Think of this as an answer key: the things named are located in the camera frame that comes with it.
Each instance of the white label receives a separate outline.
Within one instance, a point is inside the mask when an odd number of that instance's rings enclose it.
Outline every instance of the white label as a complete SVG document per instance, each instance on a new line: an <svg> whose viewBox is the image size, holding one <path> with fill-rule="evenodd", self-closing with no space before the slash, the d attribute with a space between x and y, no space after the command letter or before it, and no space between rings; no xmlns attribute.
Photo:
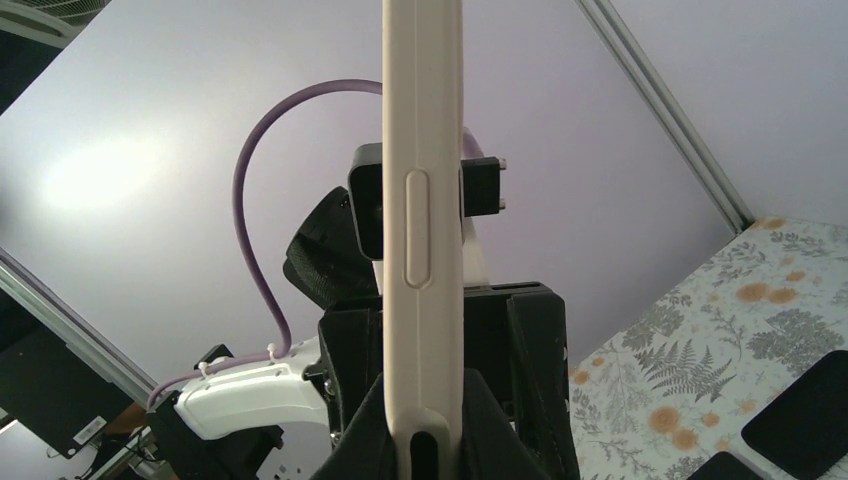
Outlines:
<svg viewBox="0 0 848 480"><path fill-rule="evenodd" d="M74 435L74 441L80 445L85 445L86 442L91 440L91 437L97 435L97 432L105 426L106 420L104 420L103 417L95 417L95 419L89 422L89 424L86 425L80 433Z"/></svg>

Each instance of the table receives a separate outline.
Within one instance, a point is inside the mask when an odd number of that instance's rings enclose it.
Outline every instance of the table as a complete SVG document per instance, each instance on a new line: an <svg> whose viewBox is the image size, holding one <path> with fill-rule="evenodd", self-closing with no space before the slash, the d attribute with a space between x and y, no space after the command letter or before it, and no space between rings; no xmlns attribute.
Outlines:
<svg viewBox="0 0 848 480"><path fill-rule="evenodd" d="M768 218L569 370L586 480L686 479L848 338L848 228ZM848 458L823 477L848 479Z"/></svg>

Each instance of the white panel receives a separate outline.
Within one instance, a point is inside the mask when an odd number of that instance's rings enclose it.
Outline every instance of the white panel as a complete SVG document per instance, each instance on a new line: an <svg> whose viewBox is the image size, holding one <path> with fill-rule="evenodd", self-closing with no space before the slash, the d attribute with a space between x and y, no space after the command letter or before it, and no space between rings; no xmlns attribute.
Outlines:
<svg viewBox="0 0 848 480"><path fill-rule="evenodd" d="M0 246L151 376L213 344L276 338L230 213L242 142L295 90L380 78L377 2L115 0L0 117ZM507 157L507 209L478 222L495 282L541 280L591 352L730 233L572 2L466 2L465 117ZM293 322L318 308L281 273L313 206L380 138L379 99L284 118L248 174L260 265Z"/></svg>
<svg viewBox="0 0 848 480"><path fill-rule="evenodd" d="M755 214L848 225L848 2L613 4Z"/></svg>
<svg viewBox="0 0 848 480"><path fill-rule="evenodd" d="M34 433L15 423L0 434L0 478L74 478L85 473L97 454L92 447L84 448L70 460L61 456L47 458L48 453L50 456L57 455Z"/></svg>

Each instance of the floral pattern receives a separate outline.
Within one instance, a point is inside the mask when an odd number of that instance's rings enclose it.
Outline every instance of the floral pattern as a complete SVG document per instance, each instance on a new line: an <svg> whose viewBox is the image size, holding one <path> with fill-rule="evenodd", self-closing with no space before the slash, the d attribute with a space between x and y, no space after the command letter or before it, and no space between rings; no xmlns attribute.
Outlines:
<svg viewBox="0 0 848 480"><path fill-rule="evenodd" d="M848 228L757 222L569 370L582 478L684 480L730 451L789 480L742 427L846 338Z"/></svg>

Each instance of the purple cable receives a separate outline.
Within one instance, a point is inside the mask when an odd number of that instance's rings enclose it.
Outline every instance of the purple cable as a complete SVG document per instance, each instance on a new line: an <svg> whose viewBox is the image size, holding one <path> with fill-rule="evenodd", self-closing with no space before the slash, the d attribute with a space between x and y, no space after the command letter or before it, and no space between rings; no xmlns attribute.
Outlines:
<svg viewBox="0 0 848 480"><path fill-rule="evenodd" d="M250 271L250 276L253 277L256 287L259 288L259 293L262 295L262 299L265 300L265 304L271 311L271 315L274 317L274 321L277 323L277 327L279 327L280 334L283 339L283 343L274 351L274 358L282 358L289 353L289 350L291 350L291 329L289 328L286 316L283 314L283 310L280 308L280 304L277 302L277 299L274 297L274 293L271 291L271 287L268 286L268 282L262 275L262 270L259 268L259 262L256 261L256 255L253 253L250 236L247 233L247 224L244 218L244 183L245 177L247 176L247 167L250 164L250 159L253 156L253 152L256 150L256 146L274 122L276 122L286 112L307 100L335 92L363 92L376 93L377 95L380 95L383 93L383 85L380 82L372 80L331 80L329 82L312 85L311 87L304 88L303 90L290 95L285 100L275 105L274 108L266 113L265 116L259 120L259 123L253 127L253 130L244 142L241 153L239 153L235 173L233 175L233 219L235 220L236 237L238 238L239 248L241 249L244 261L247 264L247 269ZM480 146L467 129L464 130L462 149L463 154L466 157L477 158L483 156ZM248 363L261 362L266 359L269 359L269 352L267 351L231 358L215 365L210 365L206 369L206 373L213 374L227 368L246 365ZM149 410L153 407L156 403L156 399L158 399L159 395L161 395L167 388L180 382L199 378L201 375L202 373L199 370L194 370L191 373L186 373L184 375L168 379L157 385L150 394L150 397L147 399L147 409Z"/></svg>

